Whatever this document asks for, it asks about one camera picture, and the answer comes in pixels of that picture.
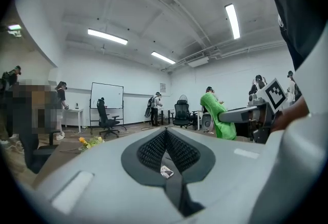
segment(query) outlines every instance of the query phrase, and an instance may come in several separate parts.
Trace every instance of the chair headrest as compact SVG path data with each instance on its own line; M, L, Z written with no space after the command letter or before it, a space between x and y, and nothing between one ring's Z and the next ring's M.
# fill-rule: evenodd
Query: chair headrest
M186 105L187 104L187 100L178 100L177 101L177 105Z

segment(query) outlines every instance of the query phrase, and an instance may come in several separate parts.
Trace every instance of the office chair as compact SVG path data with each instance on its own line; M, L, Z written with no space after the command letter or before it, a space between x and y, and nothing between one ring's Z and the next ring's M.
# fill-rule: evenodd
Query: office chair
M189 112L189 105L186 100L178 100L174 105L175 108L175 119L173 120L173 124L176 126L180 126L187 128L192 125L190 123L191 116Z
M39 173L47 159L54 152L58 145L53 144L53 134L59 133L60 130L52 131L49 134L49 145L39 146L39 139L37 134L19 134L19 140L24 148L24 159L28 169L33 173Z
M113 126L119 124L119 121L116 120L116 118L119 117L119 115L112 116L112 118L114 119L108 119L107 116L109 114L106 114L105 102L101 99L98 99L97 109L100 117L99 126L103 129L107 128L107 130L99 132L99 135L101 135L101 133L105 133L104 138L106 138L108 134L113 133L114 135L116 135L116 137L118 137L118 135L115 132L119 133L119 131L113 130L112 128Z

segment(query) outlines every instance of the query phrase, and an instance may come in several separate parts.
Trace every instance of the flower bouquet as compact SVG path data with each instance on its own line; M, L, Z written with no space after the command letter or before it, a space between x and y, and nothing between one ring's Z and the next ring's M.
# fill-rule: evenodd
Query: flower bouquet
M79 150L81 150L82 152L105 142L101 138L101 136L95 136L91 138L89 141L86 141L84 137L80 137L78 140L83 144L83 146L79 148Z

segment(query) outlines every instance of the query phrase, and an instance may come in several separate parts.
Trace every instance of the speaker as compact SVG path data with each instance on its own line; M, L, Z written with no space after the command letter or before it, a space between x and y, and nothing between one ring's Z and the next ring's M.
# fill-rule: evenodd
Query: speaker
M211 125L211 115L210 114L204 114L201 118L201 127L203 130L207 130L210 128Z

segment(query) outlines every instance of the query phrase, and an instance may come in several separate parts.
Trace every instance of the whiteboard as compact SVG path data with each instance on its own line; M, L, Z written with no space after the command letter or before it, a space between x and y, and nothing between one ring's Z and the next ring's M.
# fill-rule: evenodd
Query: whiteboard
M102 97L107 108L123 108L123 87L92 83L91 108L97 108L98 99Z

